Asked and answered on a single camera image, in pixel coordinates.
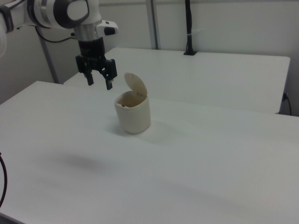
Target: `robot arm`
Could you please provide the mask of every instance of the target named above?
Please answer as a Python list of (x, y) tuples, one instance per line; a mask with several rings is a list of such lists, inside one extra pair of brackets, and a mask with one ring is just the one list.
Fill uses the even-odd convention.
[[(0, 29), (2, 26), (8, 33), (22, 25), (74, 28), (81, 51), (76, 57), (79, 72), (92, 85), (91, 72), (97, 70), (105, 78), (107, 89), (112, 88), (116, 66), (114, 59), (105, 58), (103, 37), (117, 34), (118, 27), (102, 20), (99, 0), (17, 0), (0, 7)], [(4, 38), (0, 35), (0, 55)]]

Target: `white wall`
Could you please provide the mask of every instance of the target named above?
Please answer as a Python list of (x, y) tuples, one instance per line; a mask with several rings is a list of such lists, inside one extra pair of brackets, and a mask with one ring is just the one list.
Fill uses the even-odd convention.
[(7, 34), (7, 50), (0, 58), (0, 104), (35, 81), (53, 82), (33, 27)]
[[(286, 91), (299, 116), (299, 2), (192, 4), (193, 36), (202, 52), (277, 55), (291, 58)], [(161, 49), (185, 50), (185, 5), (157, 5)], [(288, 105), (283, 103), (283, 113)]]
[[(104, 20), (114, 21), (119, 34), (104, 38), (106, 52), (113, 47), (150, 49), (150, 31), (145, 5), (104, 6), (100, 7)], [(50, 40), (59, 40), (69, 36), (72, 30), (43, 29)], [(78, 42), (69, 40), (63, 43), (47, 43), (57, 76), (64, 83), (78, 73), (75, 56), (80, 54)]]

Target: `white cup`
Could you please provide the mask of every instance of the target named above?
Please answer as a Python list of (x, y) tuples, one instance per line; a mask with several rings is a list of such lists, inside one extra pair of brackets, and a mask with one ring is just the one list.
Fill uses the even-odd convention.
[(150, 126), (150, 102), (146, 87), (138, 76), (126, 73), (125, 80), (132, 91), (121, 94), (114, 106), (122, 128), (137, 134)]

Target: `cable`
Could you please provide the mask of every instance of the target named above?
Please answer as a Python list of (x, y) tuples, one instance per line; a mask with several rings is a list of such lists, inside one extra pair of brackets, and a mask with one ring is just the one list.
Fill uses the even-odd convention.
[(22, 2), (24, 2), (25, 0), (21, 0), (18, 3), (16, 3), (15, 5), (9, 7), (9, 9), (13, 9), (14, 7), (18, 6), (19, 4), (21, 4)]
[(292, 108), (291, 108), (291, 103), (290, 103), (290, 99), (288, 97), (288, 94), (285, 96), (285, 98), (288, 100), (289, 108), (290, 108), (290, 116), (291, 116), (292, 115)]
[(61, 43), (61, 42), (64, 42), (64, 41), (67, 41), (67, 40), (71, 39), (71, 37), (68, 37), (68, 38), (65, 38), (65, 39), (60, 40), (60, 41), (50, 41), (50, 40), (44, 38), (44, 37), (40, 34), (40, 32), (38, 31), (37, 27), (36, 27), (36, 32), (37, 32), (37, 34), (40, 36), (40, 38), (42, 38), (44, 41), (47, 41), (47, 42), (50, 42), (50, 43)]
[(3, 168), (3, 174), (4, 174), (4, 188), (3, 188), (3, 193), (2, 193), (1, 200), (0, 200), (0, 208), (1, 208), (1, 206), (3, 204), (3, 201), (4, 201), (4, 198), (5, 198), (6, 190), (7, 190), (7, 171), (6, 171), (4, 161), (1, 157), (1, 153), (0, 153), (0, 162), (1, 162), (1, 165), (2, 165), (2, 168)]

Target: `table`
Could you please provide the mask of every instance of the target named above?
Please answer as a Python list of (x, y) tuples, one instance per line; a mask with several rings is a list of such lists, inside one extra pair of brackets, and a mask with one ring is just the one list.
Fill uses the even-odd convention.
[(0, 212), (26, 224), (297, 223), (297, 117), (150, 98), (151, 126), (129, 135), (117, 96), (36, 82), (0, 105)]
[[(277, 113), (290, 58), (201, 53), (185, 56), (181, 51), (114, 48), (106, 53), (115, 59), (118, 77), (114, 92), (129, 88), (123, 75), (132, 72), (145, 82), (149, 96), (201, 105)], [(93, 72), (94, 85), (76, 74), (65, 85), (105, 90), (105, 80)]]

